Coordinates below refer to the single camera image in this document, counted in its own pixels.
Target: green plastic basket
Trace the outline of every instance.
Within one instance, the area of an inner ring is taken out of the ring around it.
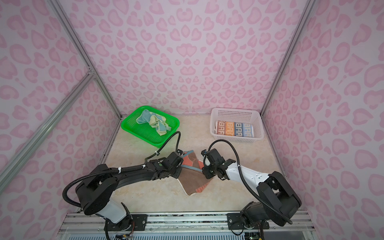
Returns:
[[[171,127],[171,130],[167,131],[166,134],[160,136],[156,132],[156,129],[154,127],[151,127],[148,123],[138,124],[136,122],[136,119],[140,117],[141,113],[145,109],[148,109],[150,112],[157,113],[158,115],[165,117],[167,119],[166,123]],[[141,106],[123,120],[123,122],[121,123],[121,128],[155,147],[161,147],[161,145],[165,143],[169,136],[176,132],[179,125],[180,121],[177,118],[166,114],[160,110],[157,110],[151,106]]]

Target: diagonal metal bar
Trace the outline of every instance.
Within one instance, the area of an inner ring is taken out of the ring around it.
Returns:
[[[101,92],[104,95],[105,99],[107,100],[109,105],[112,107],[113,111],[116,113],[116,115],[120,119],[121,118],[121,112],[120,112],[119,108],[117,107],[111,94],[107,90],[107,87],[105,86],[104,82],[102,81],[102,78],[100,77],[99,73],[97,72],[97,69],[93,65],[93,62],[92,62],[91,58],[89,57],[87,51],[85,50],[85,47],[82,45],[79,36],[75,32],[71,22],[69,21],[67,14],[65,13],[65,11],[63,9],[63,6],[60,4],[59,0],[46,0],[46,1],[48,2],[48,4],[51,6],[52,10],[56,14],[57,19],[60,21],[64,30],[68,34],[69,38],[71,39],[72,43],[74,44],[75,48],[77,49],[80,57],[85,62],[85,64],[88,66],[88,69],[90,71],[95,72],[96,83],[100,87]]]
[[[19,173],[22,167],[29,160],[31,155],[39,148],[44,142],[45,138],[60,122],[63,116],[67,113],[72,104],[82,94],[84,89],[88,86],[90,81],[94,79],[94,73],[88,72],[80,83],[72,89],[69,95],[56,107],[54,112],[41,124],[36,130],[35,134],[28,140],[23,149],[21,149],[14,157],[9,161],[9,164],[5,167],[5,170],[0,174],[0,194],[8,186],[13,178]]]
[[[264,116],[265,111],[271,102],[272,96],[275,93],[277,85],[280,82],[280,80],[283,76],[283,73],[284,73],[286,67],[288,66],[289,60],[291,59],[293,52],[295,51],[295,48],[296,48],[297,44],[299,43],[301,36],[304,33],[304,30],[305,30],[305,28],[306,28],[306,26],[307,26],[307,24],[311,18],[311,15],[315,10],[315,6],[316,6],[317,2],[318,2],[318,0],[308,0],[305,7],[304,7],[303,13],[301,14],[301,17],[299,19],[299,23],[297,24],[297,27],[293,33],[292,39],[288,45],[287,51],[285,52],[283,60],[279,66],[279,69],[277,70],[277,74],[275,76],[275,79],[273,80],[273,84],[271,86],[271,89],[268,92],[267,98],[265,100],[265,103],[264,103],[263,108],[262,108],[261,113],[260,113],[261,117]]]

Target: pink wall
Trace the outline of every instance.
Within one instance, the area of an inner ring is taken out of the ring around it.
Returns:
[[[384,1],[320,1],[266,115],[325,240],[384,238]]]
[[[63,0],[120,110],[260,110],[306,0]]]
[[[0,195],[0,239],[54,237],[76,207],[61,196],[99,163],[117,118],[91,82],[21,172]]]
[[[0,3],[0,172],[85,75],[44,0]]]

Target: white plastic basket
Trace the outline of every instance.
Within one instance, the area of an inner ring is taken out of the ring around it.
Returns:
[[[253,126],[254,137],[237,137],[215,134],[216,121],[231,121],[249,123]],[[210,131],[212,136],[218,139],[235,142],[255,142],[264,138],[262,118],[259,112],[244,109],[214,108],[211,112]]]

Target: brown towel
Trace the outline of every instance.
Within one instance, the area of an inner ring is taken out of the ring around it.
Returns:
[[[185,152],[183,159],[183,165],[195,167],[198,169],[202,169],[204,167],[203,162],[196,157],[194,151]],[[202,192],[211,181],[211,179],[206,179],[202,172],[187,168],[182,168],[178,180],[183,187],[184,192],[188,196],[191,196],[196,192]]]

